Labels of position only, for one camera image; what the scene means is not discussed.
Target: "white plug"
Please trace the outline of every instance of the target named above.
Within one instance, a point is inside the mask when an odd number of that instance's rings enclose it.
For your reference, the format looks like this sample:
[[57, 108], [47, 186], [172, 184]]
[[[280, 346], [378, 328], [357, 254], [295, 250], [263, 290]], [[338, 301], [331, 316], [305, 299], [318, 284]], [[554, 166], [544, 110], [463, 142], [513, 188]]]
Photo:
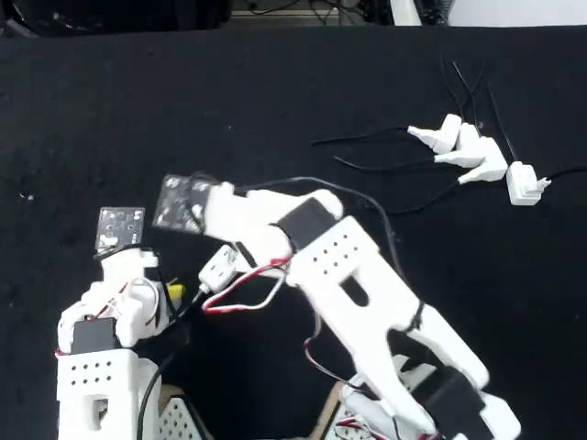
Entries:
[[504, 178], [507, 162], [495, 140], [492, 137], [481, 136], [480, 145], [485, 157], [477, 168], [459, 177], [461, 185], [476, 181], [495, 182]]
[[447, 115], [439, 130], [428, 130], [409, 126], [407, 132], [420, 139], [437, 154], [445, 154], [455, 148], [460, 130], [460, 117]]
[[445, 154], [437, 154], [434, 157], [436, 163], [450, 163], [462, 168], [475, 168], [483, 159], [485, 151], [481, 145], [481, 138], [477, 128], [466, 122], [460, 126], [457, 149]]
[[200, 270], [200, 289], [218, 293], [228, 286], [237, 275], [237, 256], [238, 252], [229, 245], [221, 247]]
[[537, 179], [534, 167], [516, 161], [507, 170], [507, 191], [514, 205], [532, 206], [542, 198], [542, 193], [550, 185], [546, 178]]

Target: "black cloth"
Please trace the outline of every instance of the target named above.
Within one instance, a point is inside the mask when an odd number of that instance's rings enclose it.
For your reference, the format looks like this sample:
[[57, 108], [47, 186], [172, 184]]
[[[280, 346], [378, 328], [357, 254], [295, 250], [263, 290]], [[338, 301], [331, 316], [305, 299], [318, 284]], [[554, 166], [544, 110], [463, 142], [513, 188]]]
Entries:
[[[585, 27], [0, 42], [2, 437], [55, 435], [56, 324], [100, 279], [92, 255], [101, 206], [145, 206], [152, 213], [164, 174], [196, 170], [235, 183], [315, 175], [392, 208], [418, 204], [463, 170], [362, 175], [341, 168], [332, 152], [371, 164], [431, 153], [413, 143], [309, 143], [381, 127], [439, 125], [456, 111], [441, 57], [456, 61], [470, 82], [485, 62], [516, 151], [539, 175], [587, 163], [586, 44]], [[457, 88], [451, 69], [448, 77]], [[483, 88], [477, 104], [482, 132], [503, 146]], [[393, 219], [412, 288], [487, 365], [489, 391], [509, 402], [523, 438], [587, 434], [585, 177], [554, 181], [535, 207], [511, 206], [503, 182], [480, 183]], [[376, 214], [342, 198], [385, 249]], [[145, 241], [160, 251], [165, 275], [191, 288], [218, 248], [209, 238], [150, 227]], [[234, 299], [253, 301], [270, 287], [254, 281]], [[188, 392], [217, 439], [310, 432], [332, 382], [305, 360], [302, 343], [313, 317], [302, 294], [285, 289], [258, 313], [187, 317], [194, 342], [165, 380]], [[162, 338], [139, 348], [161, 360], [175, 342]], [[313, 349], [337, 373], [351, 374], [349, 356], [329, 332]]]

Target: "black wire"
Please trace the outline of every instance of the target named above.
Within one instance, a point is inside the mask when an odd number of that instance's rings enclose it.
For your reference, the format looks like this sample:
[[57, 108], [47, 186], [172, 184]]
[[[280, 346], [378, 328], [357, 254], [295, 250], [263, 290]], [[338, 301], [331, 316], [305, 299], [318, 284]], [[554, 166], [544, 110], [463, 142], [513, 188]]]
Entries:
[[149, 384], [147, 385], [147, 388], [145, 389], [145, 394], [143, 394], [143, 398], [140, 402], [140, 407], [138, 409], [137, 440], [142, 440], [142, 438], [143, 438], [143, 426], [145, 424], [145, 411], [147, 410], [147, 403], [149, 401], [149, 396], [152, 393], [153, 388], [155, 388], [155, 384], [157, 383], [157, 379], [160, 377], [160, 375], [163, 373], [163, 371], [167, 367], [169, 367], [169, 365], [173, 362], [175, 357], [179, 354], [181, 348], [189, 346], [190, 342], [191, 342], [190, 329], [182, 321], [181, 316], [178, 315], [177, 309], [173, 305], [172, 297], [170, 296], [169, 290], [167, 289], [167, 283], [164, 281], [163, 275], [161, 274], [161, 269], [159, 267], [157, 268], [157, 275], [158, 275], [159, 281], [161, 282], [161, 285], [163, 287], [163, 294], [165, 296], [165, 302], [167, 303], [167, 307], [169, 308], [169, 310], [172, 314], [172, 319], [174, 322], [179, 323], [182, 326], [183, 331], [185, 332], [185, 341], [183, 343], [183, 346], [178, 347], [175, 350], [173, 350], [159, 364], [159, 366], [155, 370], [155, 373], [153, 373], [153, 376], [151, 377]]
[[554, 181], [555, 179], [562, 177], [562, 176], [568, 176], [570, 174], [579, 174], [581, 172], [587, 172], [587, 167], [574, 167], [574, 168], [568, 168], [566, 170], [560, 170], [557, 171], [553, 174], [550, 174], [550, 176], [547, 177], [547, 179], [549, 181]]
[[442, 190], [442, 192], [440, 192], [439, 194], [435, 195], [431, 199], [425, 201], [424, 203], [418, 204], [416, 206], [412, 206], [410, 208], [401, 209], [401, 210], [392, 210], [392, 209], [389, 209], [389, 208], [384, 208], [385, 209], [385, 213], [388, 214], [388, 215], [407, 215], [407, 214], [415, 214], [415, 213], [418, 213], [420, 211], [424, 211], [429, 206], [432, 206], [436, 202], [439, 202], [443, 198], [449, 196], [451, 193], [453, 193], [459, 187], [460, 187], [460, 184], [459, 184], [458, 181], [456, 181], [456, 182], [452, 183], [449, 187], [447, 187], [444, 190]]
[[381, 216], [382, 223], [383, 223], [383, 229], [385, 231], [385, 237], [387, 239], [387, 246], [389, 247], [390, 257], [391, 257], [392, 263], [393, 263], [393, 268], [395, 269], [397, 274], [400, 276], [400, 278], [402, 280], [404, 280], [404, 282], [407, 283], [407, 279], [405, 277], [404, 270], [402, 269], [402, 265], [400, 263], [399, 255], [397, 253], [397, 247], [395, 246], [395, 233], [392, 229], [392, 224], [390, 223], [389, 218], [387, 217], [387, 214], [385, 213], [385, 209], [383, 209], [383, 207], [381, 206], [381, 204], [379, 202], [377, 202], [377, 200], [375, 200], [374, 198], [372, 198], [368, 194], [365, 194], [363, 192], [359, 192], [357, 190], [353, 190], [352, 188], [347, 188], [345, 186], [338, 185], [336, 183], [332, 183], [330, 181], [318, 179], [317, 177], [306, 177], [306, 176], [290, 177], [287, 179], [279, 179], [279, 180], [275, 180], [275, 181], [266, 181], [264, 183], [258, 183], [255, 185], [245, 185], [245, 186], [239, 187], [238, 189], [242, 192], [245, 192], [245, 191], [258, 190], [261, 188], [269, 188], [272, 186], [284, 185], [284, 184], [289, 184], [289, 183], [297, 183], [297, 182], [318, 183], [319, 185], [324, 186], [330, 190], [352, 194], [356, 197], [359, 197], [359, 198], [367, 201], [370, 205], [372, 205], [372, 207], [374, 209], [376, 209], [377, 212], [379, 213], [379, 215]]
[[464, 121], [465, 120], [465, 112], [463, 111], [462, 106], [460, 105], [460, 102], [459, 102], [459, 99], [457, 98], [457, 95], [455, 95], [455, 91], [452, 90], [452, 87], [450, 87], [449, 77], [447, 76], [447, 69], [445, 67], [444, 57], [442, 55], [440, 55], [440, 70], [442, 70], [442, 78], [444, 80], [444, 85], [445, 85], [447, 91], [449, 92], [450, 98], [452, 99], [455, 106], [457, 107], [457, 110], [459, 110], [460, 119], [462, 119]]
[[340, 143], [348, 143], [357, 140], [364, 140], [368, 138], [375, 138], [377, 136], [385, 135], [387, 133], [393, 132], [404, 132], [406, 134], [406, 138], [413, 138], [407, 133], [407, 126], [388, 126], [386, 128], [382, 128], [375, 131], [367, 131], [364, 133], [359, 133], [358, 135], [350, 135], [350, 136], [342, 136], [342, 137], [330, 137], [326, 139], [319, 139], [313, 140], [310, 145], [312, 147], [316, 147], [318, 145], [328, 145], [328, 144], [340, 144]]
[[471, 99], [471, 102], [473, 105], [473, 121], [475, 123], [475, 129], [479, 133], [479, 119], [477, 118], [477, 101], [475, 100], [475, 94], [473, 93], [472, 89], [469, 87], [469, 84], [465, 80], [465, 77], [462, 76], [462, 73], [460, 72], [459, 66], [457, 66], [457, 63], [455, 61], [452, 62], [452, 67], [454, 68], [455, 72], [457, 73], [457, 76], [459, 77], [460, 82], [462, 83], [462, 86], [467, 91], [468, 98]]
[[310, 7], [310, 9], [312, 9], [312, 12], [314, 13], [314, 15], [316, 16], [318, 21], [320, 23], [322, 23], [322, 25], [326, 26], [327, 25], [327, 16], [320, 16], [320, 14], [318, 14], [318, 11], [316, 11], [315, 2], [316, 2], [316, 0], [308, 0], [308, 6]]
[[366, 173], [377, 172], [377, 173], [381, 173], [381, 174], [394, 173], [396, 171], [404, 170], [406, 168], [412, 168], [412, 167], [415, 167], [418, 165], [427, 165], [429, 163], [434, 163], [434, 159], [430, 158], [430, 159], [420, 159], [420, 160], [414, 160], [411, 162], [400, 163], [397, 165], [393, 165], [391, 167], [365, 167], [363, 165], [359, 165], [355, 162], [351, 162], [349, 160], [341, 158], [340, 156], [332, 156], [332, 159], [336, 160], [337, 162], [341, 163], [342, 165], [344, 165], [346, 167], [352, 168], [353, 170], [357, 170], [360, 172], [366, 172]]
[[249, 12], [251, 14], [254, 14], [255, 16], [264, 16], [265, 14], [270, 14], [271, 12], [283, 11], [284, 9], [287, 9], [288, 7], [295, 6], [301, 2], [301, 0], [293, 0], [289, 3], [286, 3], [285, 5], [277, 6], [272, 9], [265, 9], [264, 11], [258, 12], [258, 11], [255, 11], [254, 2], [249, 2], [247, 0], [245, 0], [245, 1], [246, 1], [247, 5], [249, 6]]
[[497, 110], [497, 104], [495, 103], [495, 96], [493, 96], [492, 85], [489, 82], [487, 83], [487, 93], [489, 94], [489, 102], [491, 103], [492, 108], [493, 108], [493, 113], [495, 114], [495, 120], [497, 121], [497, 125], [499, 127], [499, 130], [502, 133], [502, 136], [505, 139], [505, 143], [507, 144], [507, 147], [510, 149], [510, 154], [512, 155], [512, 159], [514, 161], [519, 161], [518, 155], [515, 153], [514, 147], [512, 146], [512, 142], [510, 141], [510, 138], [507, 136], [507, 133], [505, 132], [504, 123], [502, 122], [502, 118], [500, 117], [499, 111]]

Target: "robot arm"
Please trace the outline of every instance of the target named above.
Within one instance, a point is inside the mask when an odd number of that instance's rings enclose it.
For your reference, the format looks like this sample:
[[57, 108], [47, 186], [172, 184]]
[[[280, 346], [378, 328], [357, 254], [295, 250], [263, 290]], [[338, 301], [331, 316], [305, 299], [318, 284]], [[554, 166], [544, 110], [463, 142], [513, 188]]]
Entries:
[[[189, 203], [193, 224], [185, 212], [179, 215], [185, 199], [168, 192], [170, 180], [178, 186], [192, 184], [192, 193], [206, 194], [198, 203]], [[262, 190], [241, 197], [228, 183], [213, 185], [168, 176], [158, 213], [156, 226], [235, 243], [243, 257], [239, 270], [293, 255], [288, 284], [304, 292], [391, 417], [420, 433], [440, 432], [447, 438], [510, 440], [519, 435], [519, 423], [506, 404], [500, 404], [500, 411], [485, 412], [492, 415], [491, 420], [482, 418], [481, 409], [489, 404], [480, 394], [489, 381], [487, 368], [438, 311], [414, 295], [359, 223], [351, 216], [342, 218], [342, 205], [332, 192], [292, 197]], [[367, 304], [359, 305], [350, 298], [349, 281], [364, 291]], [[396, 373], [387, 344], [391, 329], [429, 347], [445, 366], [418, 386], [418, 399]], [[438, 410], [451, 406], [454, 411]], [[469, 413], [469, 419], [475, 420], [463, 422], [467, 419], [463, 408], [477, 408], [479, 411]], [[500, 429], [504, 417], [515, 420], [505, 430]]]

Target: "white wire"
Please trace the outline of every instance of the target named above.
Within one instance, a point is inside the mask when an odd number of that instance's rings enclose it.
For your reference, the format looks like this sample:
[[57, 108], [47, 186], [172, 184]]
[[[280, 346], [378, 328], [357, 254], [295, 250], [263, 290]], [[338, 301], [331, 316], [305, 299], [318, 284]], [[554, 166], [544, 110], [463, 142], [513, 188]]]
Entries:
[[283, 283], [285, 282], [285, 278], [287, 278], [287, 271], [282, 269], [282, 276], [277, 280], [277, 282], [275, 282], [275, 285], [273, 286], [273, 288], [271, 289], [271, 291], [269, 292], [267, 297], [259, 304], [256, 304], [256, 305], [246, 305], [246, 304], [219, 305], [217, 307], [210, 307], [206, 310], [207, 311], [217, 311], [217, 312], [233, 312], [233, 311], [240, 311], [240, 310], [249, 310], [250, 311], [250, 310], [264, 309], [265, 307], [267, 307], [267, 305], [269, 305], [269, 303], [271, 301], [273, 301], [273, 298], [275, 298], [275, 295], [277, 295], [277, 292], [283, 286]]
[[155, 285], [155, 283], [153, 283], [153, 281], [151, 281], [151, 280], [149, 280], [148, 278], [145, 278], [145, 277], [135, 278], [133, 281], [131, 281], [128, 284], [128, 286], [129, 287], [132, 287], [133, 285], [135, 285], [135, 283], [137, 281], [146, 282], [149, 285], [149, 287], [151, 288], [151, 290], [153, 291], [153, 294], [155, 295], [155, 306], [153, 307], [153, 312], [150, 314], [149, 318], [147, 319], [147, 323], [150, 323], [153, 320], [153, 318], [155, 317], [155, 315], [157, 314], [157, 311], [159, 310], [159, 303], [160, 303], [159, 289], [157, 288], [157, 286]]

